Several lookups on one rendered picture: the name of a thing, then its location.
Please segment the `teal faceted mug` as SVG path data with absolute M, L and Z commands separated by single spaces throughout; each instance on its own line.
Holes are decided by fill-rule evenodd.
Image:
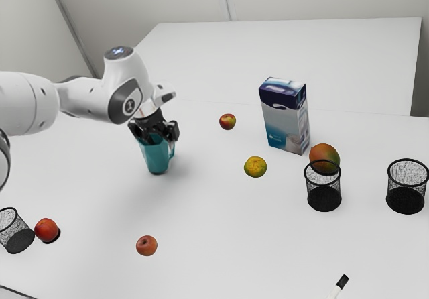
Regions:
M 157 134 L 150 134 L 149 136 L 153 139 L 153 143 L 148 143 L 141 138 L 136 140 L 149 172 L 163 174 L 168 170 L 170 160 L 174 157 L 175 142 L 167 141 Z

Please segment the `blue white carton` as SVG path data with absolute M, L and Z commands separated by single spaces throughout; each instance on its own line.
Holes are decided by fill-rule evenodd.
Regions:
M 269 77 L 259 98 L 269 146 L 302 155 L 310 143 L 306 84 Z

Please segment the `red green mango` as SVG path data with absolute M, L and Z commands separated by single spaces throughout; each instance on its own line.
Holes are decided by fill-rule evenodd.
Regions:
M 331 175 L 338 171 L 341 158 L 333 146 L 320 143 L 311 147 L 309 160 L 314 171 Z

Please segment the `red green apple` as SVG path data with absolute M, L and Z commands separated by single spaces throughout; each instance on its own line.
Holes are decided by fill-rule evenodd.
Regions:
M 236 117 L 231 113 L 225 113 L 219 118 L 219 125 L 224 130 L 232 130 L 236 125 Z

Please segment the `white marker with black cap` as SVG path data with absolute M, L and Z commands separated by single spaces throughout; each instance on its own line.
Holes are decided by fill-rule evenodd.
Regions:
M 349 277 L 346 274 L 343 274 L 325 299 L 337 299 L 339 293 L 342 291 L 348 281 Z

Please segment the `red peach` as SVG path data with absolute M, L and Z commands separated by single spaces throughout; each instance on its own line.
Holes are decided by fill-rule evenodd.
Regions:
M 52 219 L 42 218 L 35 224 L 34 233 L 43 243 L 52 243 L 59 238 L 60 229 Z

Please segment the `black mesh pen holder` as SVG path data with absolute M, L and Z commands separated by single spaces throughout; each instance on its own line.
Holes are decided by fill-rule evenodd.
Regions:
M 402 158 L 387 168 L 388 185 L 386 203 L 393 211 L 403 215 L 420 212 L 425 205 L 429 168 L 421 161 Z
M 25 251 L 34 241 L 35 233 L 13 207 L 0 210 L 0 245 L 10 254 Z
M 328 159 L 310 161 L 304 169 L 308 205 L 319 212 L 337 209 L 341 202 L 341 168 Z

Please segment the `red orange apple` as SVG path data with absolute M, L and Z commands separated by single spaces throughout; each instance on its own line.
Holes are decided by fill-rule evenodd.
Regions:
M 152 256 L 158 249 L 158 242 L 155 237 L 144 235 L 137 240 L 135 248 L 142 256 Z

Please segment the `green yellow orange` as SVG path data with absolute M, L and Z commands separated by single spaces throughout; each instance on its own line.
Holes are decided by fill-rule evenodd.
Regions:
M 262 157 L 251 156 L 244 163 L 243 169 L 246 175 L 252 178 L 260 178 L 267 171 L 267 163 Z

